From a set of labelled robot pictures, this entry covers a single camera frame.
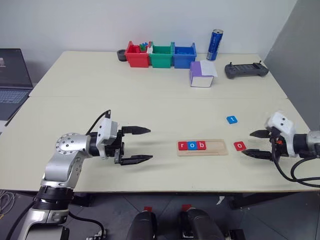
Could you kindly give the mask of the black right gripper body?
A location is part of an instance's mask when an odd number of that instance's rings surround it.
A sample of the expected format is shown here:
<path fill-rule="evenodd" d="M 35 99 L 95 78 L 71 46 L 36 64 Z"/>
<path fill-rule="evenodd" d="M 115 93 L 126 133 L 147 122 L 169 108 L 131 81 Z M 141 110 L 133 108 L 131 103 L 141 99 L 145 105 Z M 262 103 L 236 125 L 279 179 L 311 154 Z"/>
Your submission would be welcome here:
<path fill-rule="evenodd" d="M 281 132 L 275 127 L 267 127 L 269 142 L 271 143 L 271 160 L 279 160 L 280 157 L 287 157 L 287 143 Z"/>

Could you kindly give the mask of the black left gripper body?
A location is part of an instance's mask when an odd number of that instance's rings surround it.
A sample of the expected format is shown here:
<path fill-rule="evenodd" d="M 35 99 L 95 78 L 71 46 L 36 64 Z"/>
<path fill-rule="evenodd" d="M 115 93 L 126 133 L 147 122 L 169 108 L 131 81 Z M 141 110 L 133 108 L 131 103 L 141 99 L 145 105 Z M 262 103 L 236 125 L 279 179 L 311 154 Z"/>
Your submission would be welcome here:
<path fill-rule="evenodd" d="M 115 164 L 124 165 L 124 147 L 125 144 L 122 141 L 123 136 L 125 135 L 125 127 L 123 126 L 120 130 L 118 130 L 115 140 L 112 144 L 106 145 L 105 156 L 113 157 Z"/>

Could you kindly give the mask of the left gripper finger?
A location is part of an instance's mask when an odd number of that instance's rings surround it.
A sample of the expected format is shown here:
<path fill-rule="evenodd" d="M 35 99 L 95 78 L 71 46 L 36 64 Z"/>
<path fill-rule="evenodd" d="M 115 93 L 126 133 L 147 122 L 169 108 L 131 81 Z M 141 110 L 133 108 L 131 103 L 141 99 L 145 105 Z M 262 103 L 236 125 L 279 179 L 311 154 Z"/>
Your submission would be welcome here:
<path fill-rule="evenodd" d="M 150 133 L 151 130 L 140 126 L 123 126 L 121 128 L 122 134 L 142 135 Z"/>
<path fill-rule="evenodd" d="M 152 155 L 132 155 L 129 158 L 121 158 L 119 164 L 121 166 L 136 165 L 151 159 Z"/>

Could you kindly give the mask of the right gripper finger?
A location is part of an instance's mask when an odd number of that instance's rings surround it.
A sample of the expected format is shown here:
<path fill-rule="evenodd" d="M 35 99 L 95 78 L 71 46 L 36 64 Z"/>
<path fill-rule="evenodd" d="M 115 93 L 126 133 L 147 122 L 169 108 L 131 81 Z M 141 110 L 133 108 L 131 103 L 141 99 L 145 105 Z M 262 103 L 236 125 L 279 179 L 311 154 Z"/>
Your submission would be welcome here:
<path fill-rule="evenodd" d="M 262 160 L 269 160 L 272 161 L 272 153 L 270 151 L 263 151 L 259 149 L 246 149 L 242 151 L 243 154 L 246 156 L 255 158 L 255 159 L 262 159 Z"/>
<path fill-rule="evenodd" d="M 270 131 L 267 129 L 260 129 L 260 130 L 251 132 L 249 135 L 255 138 L 269 138 Z"/>

